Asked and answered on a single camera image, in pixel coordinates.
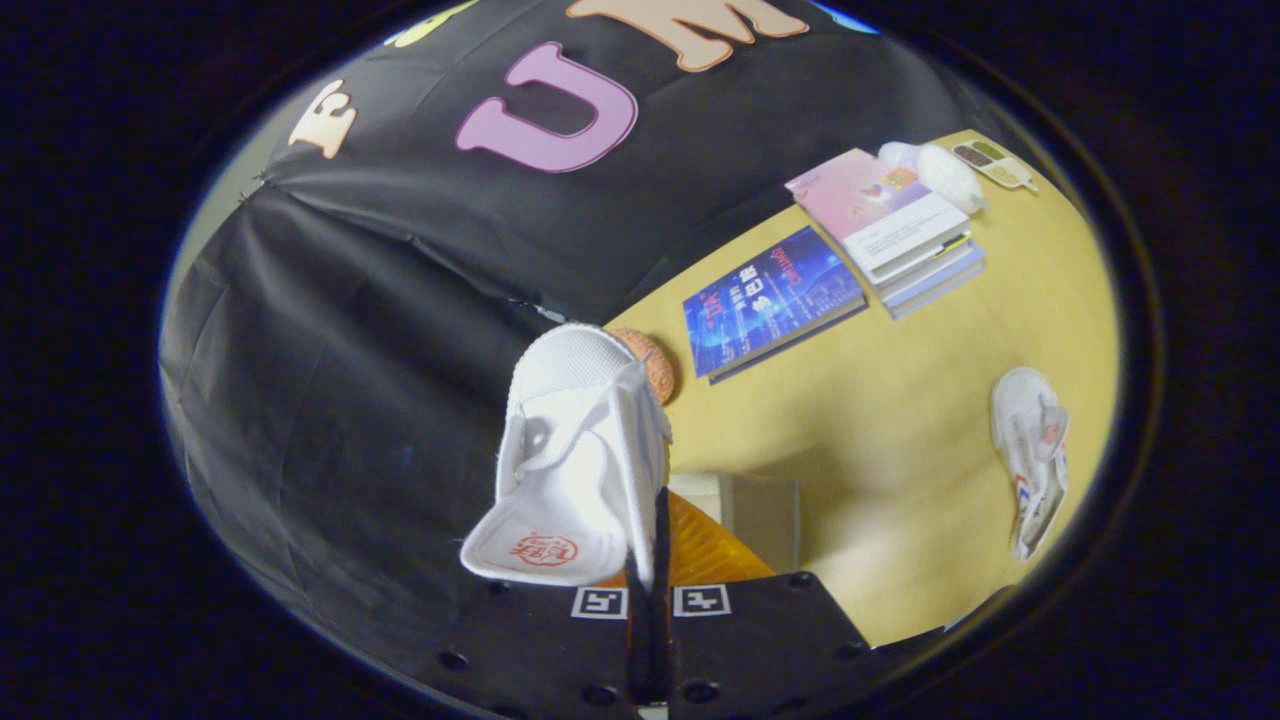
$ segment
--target small white shoe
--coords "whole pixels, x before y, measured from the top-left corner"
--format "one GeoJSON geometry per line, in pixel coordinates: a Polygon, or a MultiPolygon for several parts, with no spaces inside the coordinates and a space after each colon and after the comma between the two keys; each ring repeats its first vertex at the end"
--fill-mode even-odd
{"type": "Polygon", "coordinates": [[[1066,497],[1066,430],[1070,418],[1044,375],[1015,368],[991,393],[992,442],[1018,489],[1014,555],[1030,557],[1048,536],[1066,497]]]}
{"type": "Polygon", "coordinates": [[[589,585],[622,570],[630,548],[650,589],[669,442],[644,359],[593,325],[543,334],[512,373],[497,503],[462,564],[485,578],[589,585]]]}

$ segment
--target blue book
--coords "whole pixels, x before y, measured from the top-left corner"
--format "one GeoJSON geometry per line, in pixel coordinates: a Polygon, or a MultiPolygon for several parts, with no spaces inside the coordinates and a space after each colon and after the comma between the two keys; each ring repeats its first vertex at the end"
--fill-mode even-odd
{"type": "Polygon", "coordinates": [[[685,301],[694,372],[718,382],[864,307],[845,260],[805,228],[685,301]]]}

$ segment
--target book stack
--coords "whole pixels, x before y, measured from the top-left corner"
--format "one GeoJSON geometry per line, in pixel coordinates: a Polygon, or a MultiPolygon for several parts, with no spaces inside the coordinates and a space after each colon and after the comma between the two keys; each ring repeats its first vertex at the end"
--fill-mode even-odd
{"type": "Polygon", "coordinates": [[[694,370],[719,382],[864,307],[840,254],[804,228],[685,301],[694,370]]]}
{"type": "Polygon", "coordinates": [[[982,273],[986,254],[969,217],[863,150],[850,150],[786,183],[849,252],[896,320],[982,273]]]}

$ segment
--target felt letter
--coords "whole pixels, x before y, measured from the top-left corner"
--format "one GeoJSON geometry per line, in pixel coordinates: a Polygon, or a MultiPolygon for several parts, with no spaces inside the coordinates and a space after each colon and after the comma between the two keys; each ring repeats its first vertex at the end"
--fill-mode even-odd
{"type": "Polygon", "coordinates": [[[347,108],[351,96],[346,92],[338,92],[339,87],[342,87],[340,79],[324,86],[320,95],[316,95],[316,99],[302,113],[298,124],[293,126],[293,132],[289,133],[289,145],[294,142],[315,145],[320,147],[326,159],[338,154],[342,141],[351,131],[351,124],[356,122],[356,109],[347,108]],[[347,108],[347,111],[339,115],[338,110],[343,108],[347,108]]]}
{"type": "Polygon", "coordinates": [[[639,104],[631,92],[600,73],[561,56],[558,42],[544,42],[507,72],[507,85],[541,82],[580,97],[595,119],[573,135],[558,135],[507,113],[500,97],[476,105],[458,129],[462,150],[483,147],[547,173],[567,173],[603,158],[631,132],[639,104]]]}
{"type": "Polygon", "coordinates": [[[765,37],[809,31],[804,20],[764,0],[579,0],[566,13],[571,18],[605,15],[622,20],[675,50],[680,69],[696,73],[724,61],[733,54],[733,46],[723,40],[707,40],[687,26],[749,45],[755,42],[735,10],[749,18],[755,32],[765,37]]]}

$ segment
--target book cover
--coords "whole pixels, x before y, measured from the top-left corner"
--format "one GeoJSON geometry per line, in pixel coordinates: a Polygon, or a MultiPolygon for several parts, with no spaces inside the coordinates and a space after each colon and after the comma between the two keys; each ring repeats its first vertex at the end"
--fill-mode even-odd
{"type": "Polygon", "coordinates": [[[969,228],[969,217],[915,173],[850,150],[786,183],[873,283],[924,261],[969,228]]]}
{"type": "Polygon", "coordinates": [[[696,377],[717,377],[867,306],[852,272],[805,228],[685,301],[696,377]]]}

